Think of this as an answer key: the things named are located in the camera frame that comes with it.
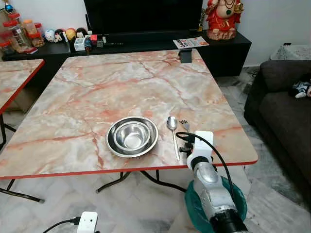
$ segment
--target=television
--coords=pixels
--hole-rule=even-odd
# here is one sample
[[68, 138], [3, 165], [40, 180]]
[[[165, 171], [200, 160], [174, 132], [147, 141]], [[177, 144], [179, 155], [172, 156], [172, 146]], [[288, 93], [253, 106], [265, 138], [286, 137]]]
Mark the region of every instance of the television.
[[95, 34], [196, 31], [203, 0], [84, 0]]

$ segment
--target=tiled floor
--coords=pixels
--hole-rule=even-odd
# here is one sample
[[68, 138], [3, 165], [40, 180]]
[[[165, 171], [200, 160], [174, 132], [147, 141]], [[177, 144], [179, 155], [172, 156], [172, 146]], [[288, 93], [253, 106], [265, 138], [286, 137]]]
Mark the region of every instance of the tiled floor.
[[[238, 120], [244, 127], [259, 161], [250, 166], [230, 168], [235, 182], [247, 197], [245, 223], [254, 233], [310, 232], [311, 216], [301, 196], [283, 174], [282, 168], [260, 135], [243, 118], [246, 94], [242, 92], [250, 76], [217, 78]], [[18, 124], [24, 114], [5, 113], [6, 123]], [[183, 193], [156, 185], [138, 172], [122, 183], [96, 194], [95, 189], [118, 174], [80, 175], [17, 180], [12, 190], [44, 198], [44, 204], [0, 194], [0, 232], [36, 233], [83, 211], [99, 214], [97, 230], [101, 233], [194, 233], [184, 203]], [[160, 171], [160, 178], [187, 187], [192, 174], [187, 169]], [[0, 180], [5, 187], [8, 180]], [[76, 226], [63, 224], [51, 233], [73, 233]]]

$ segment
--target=stainless steel bowl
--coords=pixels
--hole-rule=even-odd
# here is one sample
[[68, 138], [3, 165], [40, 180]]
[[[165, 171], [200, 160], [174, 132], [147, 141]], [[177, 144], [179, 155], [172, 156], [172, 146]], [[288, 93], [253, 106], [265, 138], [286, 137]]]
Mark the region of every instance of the stainless steel bowl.
[[[123, 150], [121, 147], [124, 147], [125, 143], [119, 143], [117, 141], [117, 131], [121, 130], [121, 128], [124, 126], [127, 122], [140, 122], [141, 124], [145, 125], [149, 131], [150, 131], [150, 139], [147, 141], [147, 143], [136, 150]], [[141, 156], [147, 152], [149, 152], [157, 143], [158, 139], [158, 130], [156, 125], [149, 119], [142, 117], [142, 116], [129, 116], [126, 118], [122, 118], [116, 123], [114, 123], [107, 131], [106, 133], [106, 144], [111, 152], [113, 152], [115, 155], [125, 158], [132, 158], [132, 157], [138, 157]]]
[[139, 121], [128, 121], [124, 123], [113, 134], [113, 141], [116, 146], [125, 151], [139, 150], [149, 140], [149, 128]]

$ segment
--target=spoon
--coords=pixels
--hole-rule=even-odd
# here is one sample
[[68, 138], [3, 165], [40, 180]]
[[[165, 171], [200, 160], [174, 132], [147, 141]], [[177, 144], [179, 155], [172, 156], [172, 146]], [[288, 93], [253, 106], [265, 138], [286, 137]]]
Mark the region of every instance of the spoon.
[[178, 153], [178, 145], [176, 141], [176, 136], [174, 134], [174, 130], [177, 129], [177, 119], [174, 116], [169, 116], [166, 120], [166, 126], [169, 128], [173, 133], [173, 141], [174, 141], [174, 148], [175, 148], [175, 155], [177, 161], [179, 161], [179, 153]]

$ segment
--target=power adapter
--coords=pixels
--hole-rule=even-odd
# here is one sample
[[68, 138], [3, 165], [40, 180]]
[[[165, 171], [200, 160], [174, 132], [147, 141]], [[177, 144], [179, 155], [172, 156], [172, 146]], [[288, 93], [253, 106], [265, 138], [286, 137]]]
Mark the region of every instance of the power adapter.
[[77, 233], [94, 233], [98, 214], [96, 212], [84, 211], [81, 215]]

